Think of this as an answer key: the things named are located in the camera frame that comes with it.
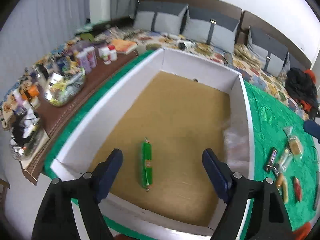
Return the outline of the orange sausage snack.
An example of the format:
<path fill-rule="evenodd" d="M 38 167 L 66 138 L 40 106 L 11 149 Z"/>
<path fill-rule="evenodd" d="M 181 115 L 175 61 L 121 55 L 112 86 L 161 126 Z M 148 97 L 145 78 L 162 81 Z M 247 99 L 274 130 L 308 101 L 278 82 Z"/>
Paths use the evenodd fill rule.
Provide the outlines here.
<path fill-rule="evenodd" d="M 282 173 L 279 173 L 276 179 L 276 187 L 278 189 L 282 187 L 284 179 L 285 179 L 284 175 Z"/>

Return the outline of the black snickers bar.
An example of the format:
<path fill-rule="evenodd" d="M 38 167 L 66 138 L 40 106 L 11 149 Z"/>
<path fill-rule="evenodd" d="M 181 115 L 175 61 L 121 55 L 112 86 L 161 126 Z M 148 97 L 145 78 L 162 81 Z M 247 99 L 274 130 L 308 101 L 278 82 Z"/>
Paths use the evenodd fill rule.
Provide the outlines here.
<path fill-rule="evenodd" d="M 270 171 L 272 170 L 272 167 L 274 166 L 274 162 L 277 157 L 277 154 L 278 154 L 278 150 L 275 147 L 272 147 L 270 149 L 268 159 L 267 159 L 266 164 L 264 166 L 265 172 L 270 173 Z"/>

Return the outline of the sandwich bread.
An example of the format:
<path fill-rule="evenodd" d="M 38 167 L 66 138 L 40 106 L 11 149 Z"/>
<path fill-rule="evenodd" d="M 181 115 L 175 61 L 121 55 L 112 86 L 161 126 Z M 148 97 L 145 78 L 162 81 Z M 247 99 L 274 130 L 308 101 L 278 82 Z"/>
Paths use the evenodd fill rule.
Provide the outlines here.
<path fill-rule="evenodd" d="M 304 148 L 299 137 L 293 134 L 293 127 L 284 127 L 283 131 L 287 136 L 288 145 L 293 156 L 298 160 L 302 159 Z"/>

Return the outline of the green snack packet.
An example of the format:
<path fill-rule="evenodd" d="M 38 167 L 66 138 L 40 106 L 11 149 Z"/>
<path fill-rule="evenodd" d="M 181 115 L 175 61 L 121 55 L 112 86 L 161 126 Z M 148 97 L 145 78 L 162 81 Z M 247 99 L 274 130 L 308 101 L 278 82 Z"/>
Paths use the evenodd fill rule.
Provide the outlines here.
<path fill-rule="evenodd" d="M 152 146 L 148 138 L 144 138 L 141 147 L 140 179 L 142 188 L 148 192 L 153 185 Z"/>

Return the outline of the red snack packet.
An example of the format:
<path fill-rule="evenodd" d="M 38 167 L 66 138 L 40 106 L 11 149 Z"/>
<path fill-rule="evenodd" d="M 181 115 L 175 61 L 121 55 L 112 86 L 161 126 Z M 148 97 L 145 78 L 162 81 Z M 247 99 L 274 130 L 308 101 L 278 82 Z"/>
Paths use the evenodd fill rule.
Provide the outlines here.
<path fill-rule="evenodd" d="M 294 177 L 294 179 L 293 179 L 293 187 L 294 187 L 296 201 L 301 202 L 302 201 L 302 188 L 301 188 L 299 179 L 296 177 Z"/>

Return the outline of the brown side table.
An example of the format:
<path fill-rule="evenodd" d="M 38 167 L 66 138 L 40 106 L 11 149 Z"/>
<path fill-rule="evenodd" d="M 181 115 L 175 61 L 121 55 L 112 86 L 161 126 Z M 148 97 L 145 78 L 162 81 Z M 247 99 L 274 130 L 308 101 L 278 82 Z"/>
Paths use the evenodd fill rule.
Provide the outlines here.
<path fill-rule="evenodd" d="M 97 66 L 86 75 L 86 81 L 81 91 L 69 102 L 61 107 L 55 107 L 43 98 L 40 99 L 40 106 L 37 109 L 43 123 L 45 132 L 49 140 L 37 152 L 28 167 L 23 170 L 23 175 L 32 184 L 36 185 L 38 177 L 43 169 L 46 155 L 50 151 L 52 144 L 61 133 L 63 128 L 69 123 L 80 107 L 110 78 L 115 76 L 127 63 L 137 58 L 139 53 L 134 50 L 131 53 L 119 54 L 117 61 L 109 65 L 97 60 Z"/>

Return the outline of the clear bowl of packets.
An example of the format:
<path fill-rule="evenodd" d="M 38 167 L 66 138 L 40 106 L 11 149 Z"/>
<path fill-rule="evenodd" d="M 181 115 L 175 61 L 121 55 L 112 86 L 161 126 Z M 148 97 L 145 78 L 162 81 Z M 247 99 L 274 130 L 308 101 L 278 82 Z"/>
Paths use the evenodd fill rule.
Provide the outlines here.
<path fill-rule="evenodd" d="M 71 76 L 53 73 L 48 79 L 43 97 L 53 106 L 62 107 L 82 90 L 85 81 L 84 68 L 80 68 L 76 74 Z"/>

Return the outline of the black and orange clothes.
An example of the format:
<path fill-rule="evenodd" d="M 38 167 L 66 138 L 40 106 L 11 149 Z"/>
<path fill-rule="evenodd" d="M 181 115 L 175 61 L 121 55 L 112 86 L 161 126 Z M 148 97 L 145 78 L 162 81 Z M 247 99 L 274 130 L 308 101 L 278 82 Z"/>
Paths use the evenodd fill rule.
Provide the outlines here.
<path fill-rule="evenodd" d="M 319 101 L 317 98 L 316 76 L 312 70 L 302 71 L 291 68 L 287 72 L 285 89 L 309 116 L 309 119 L 319 118 Z"/>

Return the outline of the grey pillow right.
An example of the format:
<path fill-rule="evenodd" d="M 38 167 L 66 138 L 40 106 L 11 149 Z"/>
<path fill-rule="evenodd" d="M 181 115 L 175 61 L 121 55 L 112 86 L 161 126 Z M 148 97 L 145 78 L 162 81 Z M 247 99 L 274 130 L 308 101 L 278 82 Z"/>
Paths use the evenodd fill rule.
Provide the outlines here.
<path fill-rule="evenodd" d="M 283 70 L 288 48 L 257 27 L 249 26 L 248 50 L 261 62 L 261 69 L 274 77 Z"/>

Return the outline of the grey pillow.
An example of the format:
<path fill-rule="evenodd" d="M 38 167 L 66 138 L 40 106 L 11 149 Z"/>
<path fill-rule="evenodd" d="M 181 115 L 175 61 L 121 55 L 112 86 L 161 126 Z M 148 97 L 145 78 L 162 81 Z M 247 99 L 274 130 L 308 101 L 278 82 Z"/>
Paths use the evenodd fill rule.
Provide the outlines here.
<path fill-rule="evenodd" d="M 141 1 L 133 23 L 135 29 L 180 34 L 187 3 Z"/>
<path fill-rule="evenodd" d="M 208 9 L 189 7 L 182 35 L 233 53 L 240 20 Z"/>
<path fill-rule="evenodd" d="M 283 70 L 288 48 L 257 27 L 249 26 L 248 50 L 261 62 L 261 69 L 274 77 Z"/>

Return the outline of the purple bottle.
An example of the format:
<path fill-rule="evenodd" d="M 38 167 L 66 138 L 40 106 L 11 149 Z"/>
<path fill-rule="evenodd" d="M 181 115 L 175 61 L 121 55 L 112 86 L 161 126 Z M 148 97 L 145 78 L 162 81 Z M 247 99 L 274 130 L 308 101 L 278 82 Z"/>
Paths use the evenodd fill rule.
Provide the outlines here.
<path fill-rule="evenodd" d="M 78 65 L 84 68 L 86 74 L 89 74 L 97 66 L 97 58 L 93 46 L 84 48 L 75 58 Z"/>

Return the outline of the white pill bottle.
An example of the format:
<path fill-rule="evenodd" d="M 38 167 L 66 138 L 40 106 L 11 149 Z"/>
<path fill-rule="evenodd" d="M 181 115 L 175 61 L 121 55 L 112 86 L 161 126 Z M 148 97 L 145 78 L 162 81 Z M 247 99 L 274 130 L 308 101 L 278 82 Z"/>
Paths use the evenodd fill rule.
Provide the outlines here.
<path fill-rule="evenodd" d="M 108 48 L 110 50 L 110 60 L 112 62 L 117 61 L 118 56 L 117 56 L 117 51 L 115 45 L 108 45 Z"/>

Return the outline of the orange book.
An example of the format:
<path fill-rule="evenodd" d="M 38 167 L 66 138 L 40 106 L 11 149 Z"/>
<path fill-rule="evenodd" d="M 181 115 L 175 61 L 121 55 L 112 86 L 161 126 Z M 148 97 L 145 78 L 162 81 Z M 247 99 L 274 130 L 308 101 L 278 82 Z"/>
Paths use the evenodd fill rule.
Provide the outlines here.
<path fill-rule="evenodd" d="M 138 47 L 136 42 L 121 39 L 112 40 L 111 45 L 115 46 L 117 53 L 125 55 L 133 52 Z"/>

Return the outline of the grey pillow middle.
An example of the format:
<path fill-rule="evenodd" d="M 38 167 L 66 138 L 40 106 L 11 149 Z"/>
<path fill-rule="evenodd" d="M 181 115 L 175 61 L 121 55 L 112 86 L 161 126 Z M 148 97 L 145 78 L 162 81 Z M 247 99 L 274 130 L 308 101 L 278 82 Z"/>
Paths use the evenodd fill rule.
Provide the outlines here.
<path fill-rule="evenodd" d="M 240 20 L 208 9 L 189 7 L 182 35 L 233 53 Z"/>

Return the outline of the grey pillow left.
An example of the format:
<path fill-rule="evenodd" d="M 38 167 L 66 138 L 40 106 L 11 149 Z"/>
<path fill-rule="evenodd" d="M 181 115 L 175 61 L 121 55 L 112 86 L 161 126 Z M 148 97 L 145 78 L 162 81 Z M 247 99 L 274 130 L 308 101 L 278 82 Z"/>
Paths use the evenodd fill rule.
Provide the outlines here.
<path fill-rule="evenodd" d="M 135 29 L 180 34 L 187 3 L 141 1 L 133 23 Z"/>

